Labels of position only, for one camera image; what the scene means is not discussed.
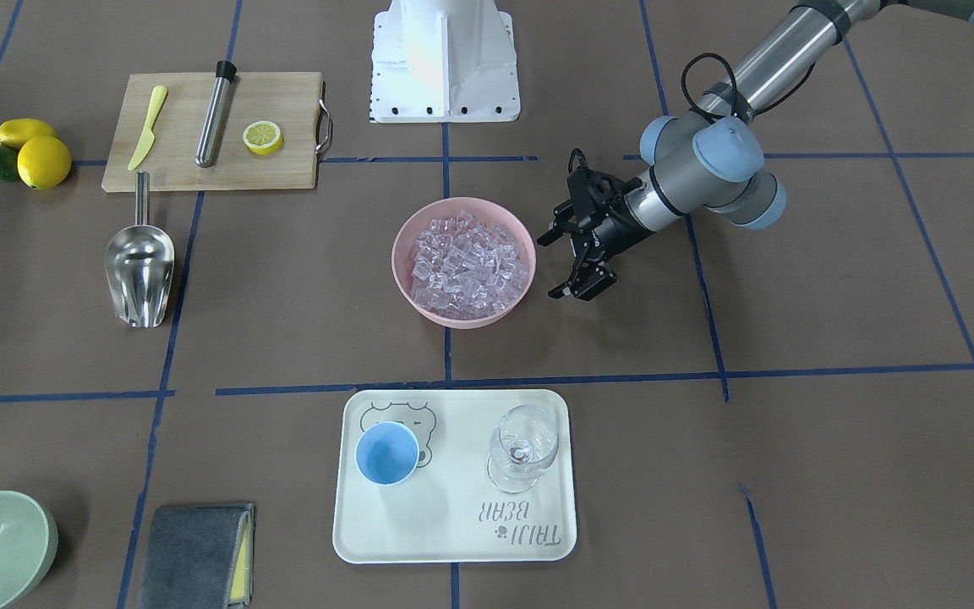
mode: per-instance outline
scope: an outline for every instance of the metal muddler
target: metal muddler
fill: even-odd
[[[205,124],[201,127],[198,154],[194,155],[198,167],[212,167],[216,162],[216,152],[220,150],[221,137],[224,135],[224,123],[227,123],[227,107],[232,100],[235,72],[232,62],[216,62],[213,97],[209,100],[209,111],[205,112]]]

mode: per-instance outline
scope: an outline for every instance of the wooden cutting board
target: wooden cutting board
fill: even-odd
[[[150,174],[152,190],[313,189],[318,170],[317,143],[321,74],[316,72],[240,72],[232,91],[216,165],[194,165],[194,154],[212,97],[212,72],[132,74],[123,97],[112,151],[104,170],[104,190],[134,192],[135,171]],[[167,87],[167,100],[152,132],[156,143],[135,171],[127,163],[138,146],[152,88]],[[258,156],[243,143],[255,120],[281,127],[283,147]]]

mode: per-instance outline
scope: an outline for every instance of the cutting board handle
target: cutting board handle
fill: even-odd
[[[317,146],[314,146],[314,154],[321,154],[321,149],[328,146],[333,139],[333,118],[329,116],[329,108],[326,107],[326,101],[318,99],[318,105],[321,107],[321,116],[326,119],[326,136],[321,142],[318,142]],[[318,131],[321,131],[321,118],[318,118]]]

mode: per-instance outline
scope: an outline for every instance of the lemon slice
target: lemon slice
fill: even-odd
[[[281,127],[271,120],[259,120],[258,123],[248,124],[243,132],[243,143],[247,144],[248,149],[256,155],[273,154],[281,149],[283,143]]]

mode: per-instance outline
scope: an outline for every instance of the brown floor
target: brown floor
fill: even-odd
[[[56,189],[0,184],[0,489],[62,532],[17,606],[134,606],[152,510],[226,501],[258,504],[256,609],[974,606],[974,26],[888,8],[754,124],[791,193],[776,227],[697,213],[590,304],[544,296],[571,257],[539,250],[511,315],[444,332],[391,280],[411,212],[479,196],[541,230],[573,146],[639,173],[657,70],[683,112],[685,62],[737,61],[791,3],[500,1],[521,119],[450,127],[368,123],[386,5],[0,0],[0,123],[43,118],[77,161]],[[335,142],[314,190],[155,193],[182,272],[173,315],[131,331],[101,261],[131,219],[100,186],[125,82],[228,54],[324,74]],[[569,558],[337,558],[343,405],[409,382],[566,399]]]

